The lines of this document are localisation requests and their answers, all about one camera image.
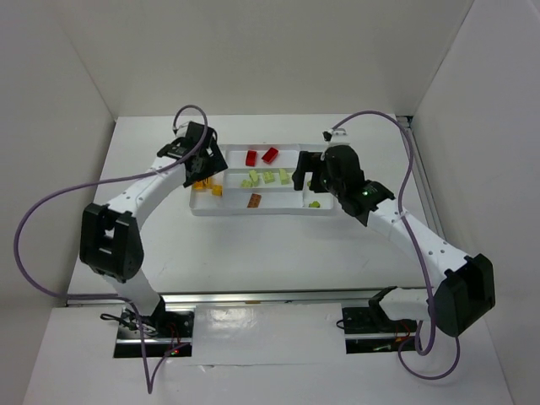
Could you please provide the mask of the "orange lego piece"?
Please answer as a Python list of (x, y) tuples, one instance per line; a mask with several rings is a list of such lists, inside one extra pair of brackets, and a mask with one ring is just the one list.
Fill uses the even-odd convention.
[(213, 179), (211, 177), (205, 179), (203, 185), (206, 189), (211, 189), (213, 187)]

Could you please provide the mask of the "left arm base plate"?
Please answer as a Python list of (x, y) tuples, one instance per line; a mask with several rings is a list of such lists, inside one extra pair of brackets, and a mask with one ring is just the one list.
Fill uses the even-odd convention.
[[(134, 315), (124, 310), (119, 316), (102, 313), (102, 321), (117, 325), (116, 342), (113, 352), (115, 359), (137, 359), (142, 357), (140, 333)], [(160, 358), (166, 351), (174, 349), (173, 358), (192, 356), (192, 334), (195, 313), (193, 310), (175, 312), (173, 321), (167, 321), (164, 327), (155, 329), (143, 325), (146, 353), (149, 358)]]

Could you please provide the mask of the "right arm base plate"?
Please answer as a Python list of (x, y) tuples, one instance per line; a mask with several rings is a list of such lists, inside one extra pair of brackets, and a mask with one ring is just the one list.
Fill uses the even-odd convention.
[(380, 321), (368, 307), (345, 307), (336, 327), (344, 332), (347, 354), (374, 354), (396, 352), (402, 343), (405, 351), (414, 351), (418, 323)]

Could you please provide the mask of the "light green lego brick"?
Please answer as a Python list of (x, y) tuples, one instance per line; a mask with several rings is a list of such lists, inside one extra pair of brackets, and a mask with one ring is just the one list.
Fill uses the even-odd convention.
[(280, 183), (282, 185), (287, 185), (290, 183), (289, 173), (286, 171), (286, 169), (280, 168), (278, 170), (278, 174), (279, 174)]

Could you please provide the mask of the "brown lego brick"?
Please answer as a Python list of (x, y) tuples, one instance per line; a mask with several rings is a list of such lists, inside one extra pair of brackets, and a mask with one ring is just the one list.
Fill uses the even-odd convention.
[(258, 208), (262, 200), (260, 194), (252, 193), (250, 199), (246, 205), (247, 208)]

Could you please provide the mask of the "red sloped lego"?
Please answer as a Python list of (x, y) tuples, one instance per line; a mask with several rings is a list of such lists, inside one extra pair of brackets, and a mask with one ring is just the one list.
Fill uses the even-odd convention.
[(262, 156), (262, 162), (271, 165), (274, 160), (278, 157), (279, 150), (277, 148), (271, 147), (267, 152)]

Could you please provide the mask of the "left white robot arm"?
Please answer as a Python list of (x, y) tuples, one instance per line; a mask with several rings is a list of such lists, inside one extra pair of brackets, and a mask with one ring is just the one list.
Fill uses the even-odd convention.
[(227, 168), (216, 131), (190, 121), (157, 152), (143, 177), (107, 203), (91, 203), (83, 211), (79, 260), (134, 304), (143, 322), (154, 329), (171, 321), (171, 314), (143, 273), (140, 230), (175, 189)]

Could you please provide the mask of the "red lego brick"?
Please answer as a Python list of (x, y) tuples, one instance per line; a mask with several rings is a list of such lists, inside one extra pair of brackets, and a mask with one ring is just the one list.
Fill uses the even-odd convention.
[(246, 152), (245, 164), (248, 167), (255, 167), (257, 165), (257, 151), (256, 150), (248, 150)]

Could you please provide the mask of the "cream lego brick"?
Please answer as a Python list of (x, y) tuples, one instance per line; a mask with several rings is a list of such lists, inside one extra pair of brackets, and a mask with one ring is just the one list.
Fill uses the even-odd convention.
[(250, 170), (249, 171), (249, 177), (250, 177), (251, 185), (252, 186), (258, 186), (258, 184), (259, 184), (259, 174), (257, 173), (257, 171), (256, 170)]

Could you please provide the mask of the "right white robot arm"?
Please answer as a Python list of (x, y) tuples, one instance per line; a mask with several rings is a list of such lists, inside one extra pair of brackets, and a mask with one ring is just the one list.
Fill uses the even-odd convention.
[(295, 190), (308, 186), (314, 193), (332, 194), (346, 214), (419, 264), (426, 286), (383, 289), (369, 302), (376, 320), (433, 321), (444, 334), (457, 338), (494, 307), (491, 261), (450, 245), (389, 189), (366, 179), (358, 155), (348, 145), (300, 152), (292, 181)]

